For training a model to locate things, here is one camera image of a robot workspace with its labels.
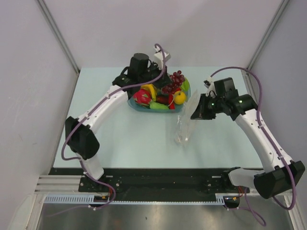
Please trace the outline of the purple grape bunch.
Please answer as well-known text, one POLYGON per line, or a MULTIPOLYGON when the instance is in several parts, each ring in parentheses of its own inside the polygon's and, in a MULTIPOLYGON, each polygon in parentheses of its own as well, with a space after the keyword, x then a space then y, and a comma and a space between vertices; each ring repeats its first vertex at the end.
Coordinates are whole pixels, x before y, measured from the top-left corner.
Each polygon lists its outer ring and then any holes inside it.
POLYGON ((170 75, 170 79, 172 82, 161 89, 162 94, 174 94, 186 80, 181 70, 173 72, 173 74, 170 75))

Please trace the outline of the clear patterned zip bag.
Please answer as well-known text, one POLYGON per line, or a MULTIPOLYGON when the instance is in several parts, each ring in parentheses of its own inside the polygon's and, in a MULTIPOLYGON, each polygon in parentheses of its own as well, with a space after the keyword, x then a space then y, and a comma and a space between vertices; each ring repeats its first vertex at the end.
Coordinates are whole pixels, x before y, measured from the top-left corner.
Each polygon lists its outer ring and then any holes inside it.
POLYGON ((200 93, 195 90, 187 102, 184 102, 181 112, 177 116, 174 140, 178 145, 186 146, 196 127, 196 120, 191 120, 200 99, 200 93))

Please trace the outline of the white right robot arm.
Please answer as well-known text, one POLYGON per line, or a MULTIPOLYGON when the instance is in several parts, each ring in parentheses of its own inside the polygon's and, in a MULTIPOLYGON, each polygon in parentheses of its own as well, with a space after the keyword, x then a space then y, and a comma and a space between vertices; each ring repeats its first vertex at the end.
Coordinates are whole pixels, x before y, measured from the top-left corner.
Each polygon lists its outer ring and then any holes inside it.
POLYGON ((239 95, 232 78, 204 81, 207 92, 201 94, 192 120, 212 120, 223 113, 244 131, 258 154, 263 169, 247 170, 240 167, 226 171, 221 186, 233 192, 238 186, 254 188, 265 199, 295 187, 305 172, 302 161, 293 159, 265 129, 258 106, 249 94, 239 95))

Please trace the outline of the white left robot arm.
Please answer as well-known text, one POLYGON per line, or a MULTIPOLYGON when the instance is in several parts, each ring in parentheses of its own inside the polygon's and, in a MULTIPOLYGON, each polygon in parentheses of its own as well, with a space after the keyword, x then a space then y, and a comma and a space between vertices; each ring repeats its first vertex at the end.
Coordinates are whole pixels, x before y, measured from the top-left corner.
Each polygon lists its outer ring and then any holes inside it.
POLYGON ((142 85, 152 83, 162 88, 170 83, 167 75, 166 62, 170 54, 166 51, 156 51, 151 61, 144 53, 135 53, 129 66, 125 67, 106 94, 84 114, 65 121, 65 142, 76 154, 84 173, 91 177, 89 186, 95 191, 102 191, 106 186, 104 169, 99 162, 97 153, 100 148, 95 134, 102 123, 122 103, 127 102, 142 85))

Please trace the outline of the yellow banana bunch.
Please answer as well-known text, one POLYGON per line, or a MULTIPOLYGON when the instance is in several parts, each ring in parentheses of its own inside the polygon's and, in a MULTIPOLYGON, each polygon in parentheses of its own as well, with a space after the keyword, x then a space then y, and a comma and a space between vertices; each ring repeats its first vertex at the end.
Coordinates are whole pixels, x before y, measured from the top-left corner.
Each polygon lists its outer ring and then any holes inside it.
POLYGON ((152 84, 142 85, 141 88, 147 90, 150 93, 152 100, 156 101, 157 90, 152 84))

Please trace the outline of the green leaf vegetable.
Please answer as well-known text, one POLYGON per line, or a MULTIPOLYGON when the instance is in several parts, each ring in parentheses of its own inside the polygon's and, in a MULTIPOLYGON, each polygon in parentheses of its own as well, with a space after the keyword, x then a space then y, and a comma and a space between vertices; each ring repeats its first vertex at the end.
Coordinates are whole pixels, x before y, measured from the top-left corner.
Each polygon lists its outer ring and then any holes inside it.
POLYGON ((181 86, 180 86, 181 90, 187 92, 190 88, 190 84, 187 78, 184 78, 184 81, 182 82, 181 86))

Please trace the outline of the red pepper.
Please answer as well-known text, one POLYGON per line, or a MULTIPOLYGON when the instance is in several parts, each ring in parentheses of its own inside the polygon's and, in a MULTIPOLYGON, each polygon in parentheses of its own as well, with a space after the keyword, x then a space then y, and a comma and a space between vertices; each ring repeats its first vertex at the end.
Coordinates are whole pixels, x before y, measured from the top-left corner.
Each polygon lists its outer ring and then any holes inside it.
POLYGON ((171 109, 171 110, 174 110, 176 107, 175 107, 175 102, 174 102, 174 99, 175 99, 175 95, 177 92, 180 92, 181 89, 180 88, 177 88, 175 89, 174 92, 172 92, 171 94, 169 94, 168 96, 168 108, 171 109))

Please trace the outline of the orange fruit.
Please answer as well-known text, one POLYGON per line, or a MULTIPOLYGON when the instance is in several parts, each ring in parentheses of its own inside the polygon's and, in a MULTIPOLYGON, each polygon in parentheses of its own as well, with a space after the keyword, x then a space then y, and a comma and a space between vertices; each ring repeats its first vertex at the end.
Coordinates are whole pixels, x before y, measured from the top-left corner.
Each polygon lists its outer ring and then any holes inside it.
POLYGON ((182 105, 186 101, 186 94, 183 91, 177 91, 174 94, 174 103, 177 105, 182 105))

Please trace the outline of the green bitter gourd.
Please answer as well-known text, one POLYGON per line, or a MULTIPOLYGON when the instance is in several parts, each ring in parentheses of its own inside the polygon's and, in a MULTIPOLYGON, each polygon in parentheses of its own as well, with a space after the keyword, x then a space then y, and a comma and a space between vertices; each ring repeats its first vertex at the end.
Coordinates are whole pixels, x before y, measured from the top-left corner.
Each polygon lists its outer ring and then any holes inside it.
POLYGON ((157 103, 155 101, 151 101, 149 105, 150 109, 154 110, 168 110, 168 106, 165 104, 157 103))

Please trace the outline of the pink dragon fruit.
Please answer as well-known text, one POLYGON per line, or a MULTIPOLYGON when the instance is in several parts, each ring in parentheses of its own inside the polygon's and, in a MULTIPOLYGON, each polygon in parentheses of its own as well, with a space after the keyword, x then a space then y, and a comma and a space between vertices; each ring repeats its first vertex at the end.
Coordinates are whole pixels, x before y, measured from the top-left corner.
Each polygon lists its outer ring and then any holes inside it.
POLYGON ((145 90, 140 89, 133 95, 133 99, 136 104, 148 107, 152 101, 151 94, 145 90))

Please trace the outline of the teal plastic fruit bowl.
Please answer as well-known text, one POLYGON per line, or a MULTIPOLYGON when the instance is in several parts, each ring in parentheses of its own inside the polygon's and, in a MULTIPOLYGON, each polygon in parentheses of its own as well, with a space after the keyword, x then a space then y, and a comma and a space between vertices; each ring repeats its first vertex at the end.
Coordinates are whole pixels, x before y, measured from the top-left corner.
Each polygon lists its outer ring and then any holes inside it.
POLYGON ((171 83, 170 88, 168 91, 166 87, 158 89, 153 84, 145 84, 128 100, 128 105, 139 112, 178 113, 190 98, 190 84, 183 77, 171 83))

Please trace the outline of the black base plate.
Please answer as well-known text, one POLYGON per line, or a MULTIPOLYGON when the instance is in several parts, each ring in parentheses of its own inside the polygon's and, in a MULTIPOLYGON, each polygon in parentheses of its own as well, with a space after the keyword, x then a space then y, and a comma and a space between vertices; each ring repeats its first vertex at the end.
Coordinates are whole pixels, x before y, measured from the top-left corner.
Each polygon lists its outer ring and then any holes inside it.
POLYGON ((115 200, 200 201, 216 194, 237 195, 247 192, 244 186, 231 185, 226 180, 227 168, 198 169, 124 169, 106 168, 101 179, 105 185, 87 178, 80 168, 52 168, 50 175, 79 175, 81 193, 103 197, 115 195, 115 200))

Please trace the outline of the right aluminium frame post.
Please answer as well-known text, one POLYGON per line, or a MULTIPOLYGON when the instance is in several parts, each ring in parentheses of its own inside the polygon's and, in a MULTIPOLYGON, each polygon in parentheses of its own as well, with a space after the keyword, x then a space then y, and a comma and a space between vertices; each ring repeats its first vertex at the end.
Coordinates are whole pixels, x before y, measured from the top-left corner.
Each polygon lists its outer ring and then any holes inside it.
POLYGON ((247 69, 252 69, 254 64, 256 63, 257 59, 260 57, 261 53, 263 52, 266 44, 268 43, 272 33, 274 32, 276 26, 278 25, 280 19, 282 18, 284 12, 286 11, 287 7, 291 3, 291 0, 282 0, 280 5, 277 8, 272 20, 270 21, 259 45, 257 46, 255 52, 252 55, 251 60, 247 65, 247 69))

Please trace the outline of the aluminium frame post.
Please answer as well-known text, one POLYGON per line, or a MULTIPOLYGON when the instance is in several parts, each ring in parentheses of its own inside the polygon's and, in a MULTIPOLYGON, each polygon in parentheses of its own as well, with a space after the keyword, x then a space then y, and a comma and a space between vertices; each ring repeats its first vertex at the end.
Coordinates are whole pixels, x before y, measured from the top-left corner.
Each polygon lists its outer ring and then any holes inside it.
POLYGON ((50 9, 48 8, 46 2, 44 0, 35 0, 36 4, 38 5, 43 17, 45 18, 51 32, 53 33, 56 41, 58 42, 62 52, 64 53, 65 57, 67 58, 70 66, 72 67, 72 69, 74 70, 75 74, 77 76, 80 75, 80 68, 77 65, 77 62, 75 60, 75 58, 72 55, 72 52, 67 44, 67 42, 65 41, 50 9))
POLYGON ((257 46, 255 52, 252 55, 251 60, 247 65, 247 69, 252 69, 254 64, 256 63, 257 59, 260 57, 261 53, 263 52, 266 44, 268 43, 272 33, 274 32, 276 26, 278 25, 280 19, 282 18, 284 12, 286 11, 287 7, 291 3, 291 0, 282 0, 280 5, 277 8, 272 20, 270 21, 259 45, 257 46))

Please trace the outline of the left aluminium frame post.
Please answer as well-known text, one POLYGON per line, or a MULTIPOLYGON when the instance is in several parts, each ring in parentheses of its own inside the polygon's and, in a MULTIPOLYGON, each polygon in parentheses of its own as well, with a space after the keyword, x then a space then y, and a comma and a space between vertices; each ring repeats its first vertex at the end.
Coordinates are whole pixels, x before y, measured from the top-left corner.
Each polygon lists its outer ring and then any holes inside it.
POLYGON ((46 2, 44 0, 35 0, 36 4, 38 5, 43 17, 45 18, 51 32, 53 33, 56 41, 58 42, 62 52, 64 53, 65 57, 67 58, 70 66, 72 67, 72 69, 74 70, 75 74, 77 76, 80 75, 80 68, 77 65, 77 62, 75 60, 75 58, 72 55, 72 52, 67 44, 67 42, 65 41, 50 9, 48 8, 46 2))

